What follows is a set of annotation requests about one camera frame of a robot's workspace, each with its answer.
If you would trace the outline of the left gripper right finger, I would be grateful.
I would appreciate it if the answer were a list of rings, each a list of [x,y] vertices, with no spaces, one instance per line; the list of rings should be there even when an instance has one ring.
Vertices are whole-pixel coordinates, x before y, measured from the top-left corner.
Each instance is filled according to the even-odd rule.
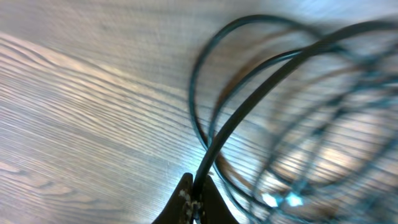
[[[201,193],[200,223],[239,224],[225,204],[212,178],[208,175]]]

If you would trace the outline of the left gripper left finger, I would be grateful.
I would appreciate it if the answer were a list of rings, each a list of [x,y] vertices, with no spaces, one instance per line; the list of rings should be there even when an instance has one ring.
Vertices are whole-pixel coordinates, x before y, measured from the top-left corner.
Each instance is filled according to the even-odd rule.
[[[166,206],[152,224],[191,224],[193,175],[184,173]]]

